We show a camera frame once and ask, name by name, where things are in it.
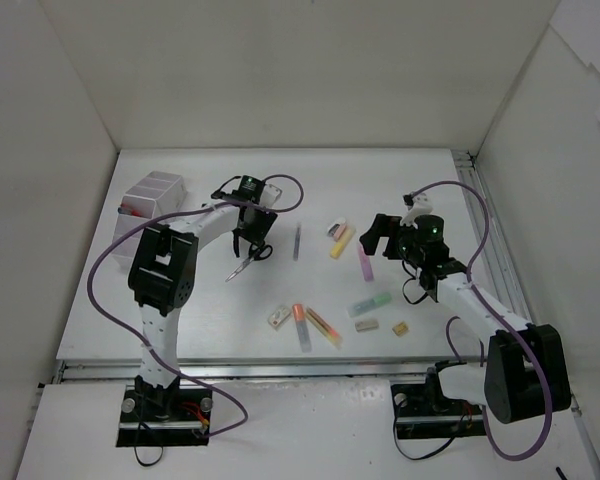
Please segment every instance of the green highlighter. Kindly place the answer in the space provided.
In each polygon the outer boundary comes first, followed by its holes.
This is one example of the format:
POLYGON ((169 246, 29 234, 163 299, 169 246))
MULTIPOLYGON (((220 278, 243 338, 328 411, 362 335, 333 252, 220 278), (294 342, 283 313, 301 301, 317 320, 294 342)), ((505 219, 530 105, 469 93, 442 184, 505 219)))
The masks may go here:
POLYGON ((387 303, 391 303, 391 294, 389 292, 383 292, 373 298, 354 303, 347 308, 347 313, 349 313, 349 317, 355 318, 364 315, 371 310, 380 308, 387 303))

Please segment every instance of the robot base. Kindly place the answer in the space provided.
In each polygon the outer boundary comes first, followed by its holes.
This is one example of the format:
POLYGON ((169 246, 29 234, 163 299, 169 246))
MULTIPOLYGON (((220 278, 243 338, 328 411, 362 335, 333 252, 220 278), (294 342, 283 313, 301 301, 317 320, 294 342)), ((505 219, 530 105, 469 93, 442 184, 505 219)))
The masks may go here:
MULTIPOLYGON (((164 418, 148 413, 151 409, 146 405, 143 408, 142 400, 134 387, 128 387, 122 401, 116 447, 208 445, 208 438, 200 438, 207 433, 207 427, 189 411, 191 408, 187 407, 187 404, 195 404, 208 410, 212 404, 211 394, 210 390, 204 388, 180 387, 169 417, 164 418)), ((199 413, 204 419, 210 421, 210 410, 203 412, 201 408, 199 413)))
POLYGON ((485 435, 482 412, 477 405, 449 399, 433 402, 424 383, 392 385, 391 393, 397 418, 396 435, 400 440, 485 435))

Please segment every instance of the black metal mount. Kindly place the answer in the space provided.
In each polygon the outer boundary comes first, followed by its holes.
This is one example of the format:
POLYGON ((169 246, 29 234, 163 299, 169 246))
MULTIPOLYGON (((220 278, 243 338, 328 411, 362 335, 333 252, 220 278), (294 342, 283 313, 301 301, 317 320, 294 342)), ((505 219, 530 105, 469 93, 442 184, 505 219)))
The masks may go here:
MULTIPOLYGON (((538 358, 547 377, 554 412, 571 405, 571 389, 560 334, 551 325, 529 324, 518 332, 538 358)), ((528 364, 520 344, 499 330, 489 340, 484 392, 493 414, 511 423, 544 413, 544 400, 537 372, 528 364)))
POLYGON ((464 400, 441 397, 432 384, 436 380, 437 374, 428 374, 425 383, 391 385, 398 439, 485 435, 480 407, 464 400))
POLYGON ((367 255, 375 255, 380 238, 387 237, 384 257, 403 260, 420 270, 418 282, 425 292, 438 301, 438 282, 454 273, 465 273, 466 267, 449 255, 444 243, 444 220, 436 215, 421 215, 415 225, 400 225, 402 219, 379 213, 371 228, 360 236, 367 255))
MULTIPOLYGON (((155 405, 138 386, 127 390, 123 399, 123 410, 120 413, 118 440, 116 447, 177 447, 201 446, 209 443, 204 437, 208 428, 200 424, 200 420, 189 407, 191 404, 200 406, 204 401, 212 400, 212 392, 204 388, 175 389, 170 408, 164 411, 156 409, 155 405), (125 409, 124 402, 131 401, 132 408, 125 409)), ((198 413, 207 421, 211 420, 211 412, 198 413)))
MULTIPOLYGON (((221 190, 213 192, 211 198, 215 200, 238 200, 240 202, 260 203, 265 182, 256 178, 244 175, 240 179, 240 185, 231 193, 225 193, 221 190)), ((233 231, 233 252, 236 257, 240 257, 240 239, 243 238, 251 244, 250 252, 254 248, 265 246, 265 238, 271 229, 271 226, 278 218, 274 212, 263 212, 252 207, 240 207, 238 225, 233 231)))
POLYGON ((198 238, 156 224, 142 232, 129 272, 129 288, 140 306, 150 305, 166 316, 182 307, 193 290, 198 238))

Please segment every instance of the scissor blade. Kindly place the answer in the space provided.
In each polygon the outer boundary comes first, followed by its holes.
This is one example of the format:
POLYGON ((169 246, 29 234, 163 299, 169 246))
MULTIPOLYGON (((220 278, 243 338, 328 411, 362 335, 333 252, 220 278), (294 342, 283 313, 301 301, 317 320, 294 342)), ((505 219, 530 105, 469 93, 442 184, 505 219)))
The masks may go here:
POLYGON ((233 273, 227 277, 227 279, 225 280, 225 283, 230 280, 233 280, 240 272, 242 272, 242 270, 244 270, 245 268, 247 268, 249 266, 249 264, 251 263, 252 260, 253 259, 251 257, 249 257, 244 262, 242 262, 240 264, 240 266, 238 268, 236 268, 233 271, 233 273))

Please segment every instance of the red wire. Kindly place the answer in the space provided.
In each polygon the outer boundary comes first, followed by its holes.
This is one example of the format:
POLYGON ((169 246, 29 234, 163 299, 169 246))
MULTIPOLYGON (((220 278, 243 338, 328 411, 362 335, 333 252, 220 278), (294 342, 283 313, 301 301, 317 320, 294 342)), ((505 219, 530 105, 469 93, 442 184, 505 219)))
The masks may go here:
POLYGON ((202 412, 200 411, 200 407, 193 402, 182 402, 182 405, 180 405, 180 408, 182 408, 183 410, 186 410, 189 413, 194 414, 196 417, 198 417, 198 420, 200 420, 203 424, 209 422, 209 420, 207 420, 204 417, 204 415, 202 415, 202 412))

